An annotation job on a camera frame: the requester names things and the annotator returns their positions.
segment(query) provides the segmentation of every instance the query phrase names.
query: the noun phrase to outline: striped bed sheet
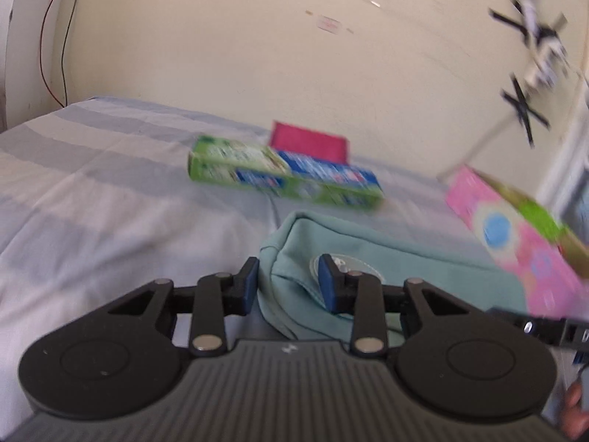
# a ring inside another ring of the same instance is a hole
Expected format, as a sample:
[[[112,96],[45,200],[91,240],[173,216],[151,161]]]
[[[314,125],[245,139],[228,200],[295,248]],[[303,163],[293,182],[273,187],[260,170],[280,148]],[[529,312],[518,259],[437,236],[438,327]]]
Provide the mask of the striped bed sheet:
[[[196,184],[187,153],[202,133],[258,143],[269,136],[218,116],[117,98],[73,104],[0,135],[0,438],[31,413],[17,367],[35,339],[157,277],[192,285],[236,271],[291,211],[490,261],[436,181],[353,158],[387,195],[373,214]],[[262,324],[236,323],[229,332],[251,335]]]

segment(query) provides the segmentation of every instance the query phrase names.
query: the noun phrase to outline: blue circle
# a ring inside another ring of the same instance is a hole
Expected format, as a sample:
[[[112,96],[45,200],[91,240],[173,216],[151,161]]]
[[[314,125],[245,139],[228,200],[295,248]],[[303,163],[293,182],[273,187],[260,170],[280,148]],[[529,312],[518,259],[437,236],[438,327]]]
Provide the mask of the blue circle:
[[[492,249],[500,249],[509,241],[511,223],[501,213],[493,213],[484,223],[485,242]]]

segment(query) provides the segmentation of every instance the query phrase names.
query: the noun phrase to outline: green and blue toothpaste box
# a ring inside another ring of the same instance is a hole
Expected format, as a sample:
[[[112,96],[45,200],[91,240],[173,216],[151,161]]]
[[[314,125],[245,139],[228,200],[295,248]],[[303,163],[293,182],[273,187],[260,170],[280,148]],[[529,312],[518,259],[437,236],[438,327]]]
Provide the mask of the green and blue toothpaste box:
[[[188,155],[194,181],[253,187],[281,197],[373,209],[384,199],[372,171],[202,135]]]

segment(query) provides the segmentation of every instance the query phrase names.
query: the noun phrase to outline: red notebook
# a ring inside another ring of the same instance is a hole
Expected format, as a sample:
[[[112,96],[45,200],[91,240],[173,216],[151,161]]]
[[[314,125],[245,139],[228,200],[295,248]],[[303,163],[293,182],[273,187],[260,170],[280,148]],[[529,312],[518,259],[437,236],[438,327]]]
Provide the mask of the red notebook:
[[[270,146],[278,151],[306,154],[316,159],[348,164],[348,140],[311,129],[274,122]]]

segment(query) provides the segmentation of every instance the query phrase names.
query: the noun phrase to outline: silver pin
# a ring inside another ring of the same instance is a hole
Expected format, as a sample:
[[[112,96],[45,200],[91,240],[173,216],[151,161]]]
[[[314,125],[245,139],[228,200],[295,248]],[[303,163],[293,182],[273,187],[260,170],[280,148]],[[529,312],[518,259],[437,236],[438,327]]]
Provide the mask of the silver pin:
[[[192,346],[199,351],[214,351],[219,349],[222,344],[221,338],[213,334],[203,334],[195,337],[192,341]]]
[[[373,354],[383,350],[385,343],[375,337],[362,337],[354,343],[356,349],[364,354]]]

